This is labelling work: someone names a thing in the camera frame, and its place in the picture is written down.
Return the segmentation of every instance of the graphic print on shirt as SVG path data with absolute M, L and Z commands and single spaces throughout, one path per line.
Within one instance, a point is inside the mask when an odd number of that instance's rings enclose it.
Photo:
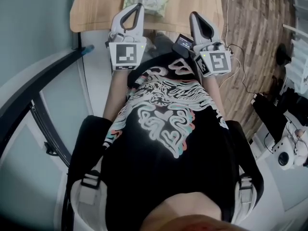
M 192 73 L 184 60 L 168 66 L 176 74 Z M 118 114 L 105 138 L 107 148 L 121 135 L 126 119 L 137 109 L 138 123 L 149 131 L 149 137 L 164 145 L 175 158 L 187 149 L 186 139 L 194 130 L 195 114 L 211 106 L 219 124 L 228 129 L 215 103 L 197 80 L 171 80 L 163 67 L 152 67 L 136 80 L 140 86 L 132 89 L 129 100 Z

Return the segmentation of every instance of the person's left arm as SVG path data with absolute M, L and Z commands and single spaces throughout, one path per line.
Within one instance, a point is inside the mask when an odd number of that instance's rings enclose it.
M 126 103 L 127 77 L 129 71 L 114 71 L 109 88 L 103 118 L 114 122 Z

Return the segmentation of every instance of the person's right arm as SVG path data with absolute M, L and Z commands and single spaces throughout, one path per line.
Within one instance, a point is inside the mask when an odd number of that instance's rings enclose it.
M 225 109 L 222 104 L 219 86 L 215 77 L 203 77 L 202 78 L 202 86 L 206 90 L 206 92 L 211 96 L 214 100 L 217 108 L 219 109 L 222 117 L 226 118 Z

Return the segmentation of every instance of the black t-shirt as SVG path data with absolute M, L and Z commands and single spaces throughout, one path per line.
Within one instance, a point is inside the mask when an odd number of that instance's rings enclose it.
M 239 174 L 234 145 L 190 66 L 173 54 L 155 58 L 130 75 L 128 87 L 115 122 L 101 118 L 102 151 L 88 156 L 89 169 L 104 153 L 108 230 L 137 231 L 165 199 L 189 192 L 204 193 L 219 206 L 222 219 L 231 221 Z

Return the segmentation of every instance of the black sleeve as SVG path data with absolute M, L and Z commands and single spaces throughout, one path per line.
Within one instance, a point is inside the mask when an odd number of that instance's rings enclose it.
M 103 142 L 111 125 L 111 121 L 93 115 L 82 122 L 68 169 L 67 193 L 71 192 L 73 183 L 83 178 L 103 155 Z

